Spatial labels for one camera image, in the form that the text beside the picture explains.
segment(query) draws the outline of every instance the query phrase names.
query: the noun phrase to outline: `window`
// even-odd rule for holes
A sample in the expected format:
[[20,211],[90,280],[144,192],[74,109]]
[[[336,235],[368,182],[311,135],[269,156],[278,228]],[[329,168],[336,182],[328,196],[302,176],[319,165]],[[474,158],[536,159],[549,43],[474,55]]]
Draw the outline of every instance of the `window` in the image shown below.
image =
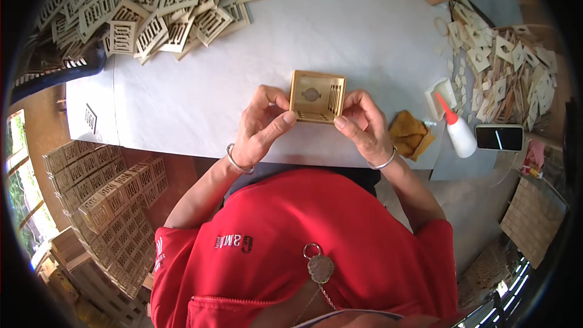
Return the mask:
[[6,187],[10,213],[20,241],[29,258],[41,244],[54,237],[58,230],[44,204],[33,165],[30,162],[25,134],[25,112],[8,118],[6,127]]

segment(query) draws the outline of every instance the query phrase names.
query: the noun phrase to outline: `bracelet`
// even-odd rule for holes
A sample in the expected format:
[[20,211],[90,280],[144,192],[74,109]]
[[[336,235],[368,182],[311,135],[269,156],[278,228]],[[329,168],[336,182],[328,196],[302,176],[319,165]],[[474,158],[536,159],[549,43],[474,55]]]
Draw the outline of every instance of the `bracelet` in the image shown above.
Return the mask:
[[373,170],[380,170],[383,167],[387,166],[388,164],[390,164],[391,161],[393,161],[393,159],[395,158],[395,155],[397,155],[397,146],[393,145],[393,154],[390,156],[389,161],[385,162],[384,164],[380,165],[380,166],[375,166],[373,164],[371,164],[370,162],[366,162],[368,164],[368,167],[370,167]]
[[231,151],[233,150],[233,146],[235,145],[235,143],[231,143],[227,146],[227,157],[229,158],[229,162],[235,166],[237,168],[237,170],[243,172],[245,175],[251,175],[253,173],[253,171],[255,171],[253,169],[254,166],[252,166],[249,170],[244,170],[243,168],[241,168],[241,166],[237,165],[237,163],[235,162],[235,160],[233,160],[233,156],[231,156]]

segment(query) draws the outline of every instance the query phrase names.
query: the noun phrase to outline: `key ring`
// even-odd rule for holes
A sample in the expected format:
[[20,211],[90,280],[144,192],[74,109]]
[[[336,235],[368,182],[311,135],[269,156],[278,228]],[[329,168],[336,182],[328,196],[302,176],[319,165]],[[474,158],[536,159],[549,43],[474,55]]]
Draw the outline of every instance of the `key ring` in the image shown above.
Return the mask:
[[322,255],[322,247],[320,247],[320,245],[319,245],[319,244],[317,244],[317,243],[315,243],[315,242],[312,242],[312,243],[310,243],[310,244],[307,244],[307,245],[305,245],[305,246],[304,246],[304,257],[305,257],[305,258],[307,258],[307,259],[309,259],[309,260],[311,260],[312,258],[314,258],[314,256],[312,256],[312,257],[308,257],[308,256],[305,254],[305,250],[306,250],[306,249],[307,249],[309,246],[316,246],[316,247],[318,248],[318,254],[317,254],[317,255],[314,255],[314,256],[321,256],[321,255]]

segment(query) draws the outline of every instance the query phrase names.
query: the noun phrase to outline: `glue bottle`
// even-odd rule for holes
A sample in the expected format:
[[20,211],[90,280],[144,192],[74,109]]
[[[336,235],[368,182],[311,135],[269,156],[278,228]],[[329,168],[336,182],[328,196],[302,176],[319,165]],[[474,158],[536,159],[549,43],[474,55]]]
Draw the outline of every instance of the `glue bottle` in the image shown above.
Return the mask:
[[445,110],[445,120],[447,121],[447,132],[449,138],[454,144],[455,153],[461,158],[470,157],[477,148],[476,137],[474,137],[468,124],[460,119],[456,113],[453,113],[447,104],[441,98],[441,95],[436,92],[437,99],[441,102]]

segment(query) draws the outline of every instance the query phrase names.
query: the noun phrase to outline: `red shirt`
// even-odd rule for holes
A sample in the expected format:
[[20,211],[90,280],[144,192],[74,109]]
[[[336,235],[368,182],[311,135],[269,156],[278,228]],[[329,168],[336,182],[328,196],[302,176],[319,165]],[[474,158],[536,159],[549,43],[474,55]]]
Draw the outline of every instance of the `red shirt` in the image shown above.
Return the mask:
[[285,172],[231,195],[199,230],[156,231],[152,321],[248,326],[310,278],[310,242],[334,262],[324,288],[337,307],[445,317],[458,303],[452,236],[444,220],[413,235],[344,176]]

